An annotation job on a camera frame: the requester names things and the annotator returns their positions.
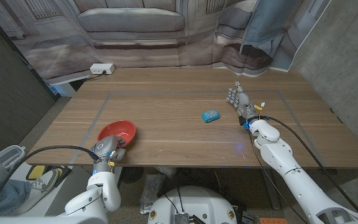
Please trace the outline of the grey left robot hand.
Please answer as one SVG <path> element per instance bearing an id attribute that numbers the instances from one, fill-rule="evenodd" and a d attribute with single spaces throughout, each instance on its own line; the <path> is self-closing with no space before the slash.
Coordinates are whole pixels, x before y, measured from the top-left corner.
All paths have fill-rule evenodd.
<path id="1" fill-rule="evenodd" d="M 126 150 L 123 147 L 126 141 L 123 138 L 111 135 L 98 141 L 92 148 L 91 151 L 95 153 L 99 159 L 94 162 L 96 165 L 99 162 L 107 162 L 108 160 L 116 162 L 120 161 Z"/>

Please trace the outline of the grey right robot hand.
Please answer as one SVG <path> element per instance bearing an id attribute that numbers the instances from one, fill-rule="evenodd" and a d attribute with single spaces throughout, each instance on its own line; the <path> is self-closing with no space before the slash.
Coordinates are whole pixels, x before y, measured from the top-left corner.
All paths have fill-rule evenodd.
<path id="1" fill-rule="evenodd" d="M 228 90 L 226 100 L 235 107 L 239 116 L 249 121 L 257 119 L 258 112 L 256 112 L 253 102 L 238 81 L 235 81 L 235 86 Z"/>

